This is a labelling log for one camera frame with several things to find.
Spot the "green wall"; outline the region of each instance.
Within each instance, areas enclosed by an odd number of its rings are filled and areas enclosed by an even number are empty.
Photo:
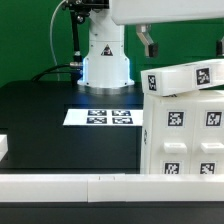
[[[0,8],[0,86],[29,80],[53,66],[49,26],[59,0],[2,1]],[[131,77],[140,81],[140,70],[216,58],[216,40],[224,35],[224,20],[153,24],[151,36],[159,43],[159,56],[144,57],[144,47],[134,26],[126,27],[125,50],[131,60]],[[88,52],[88,23],[80,26],[83,55]],[[68,11],[60,11],[54,28],[58,62],[72,60],[71,24]]]

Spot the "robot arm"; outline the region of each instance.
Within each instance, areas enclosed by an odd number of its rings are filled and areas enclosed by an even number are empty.
[[[222,18],[222,0],[113,0],[112,19],[118,25],[151,24]]]

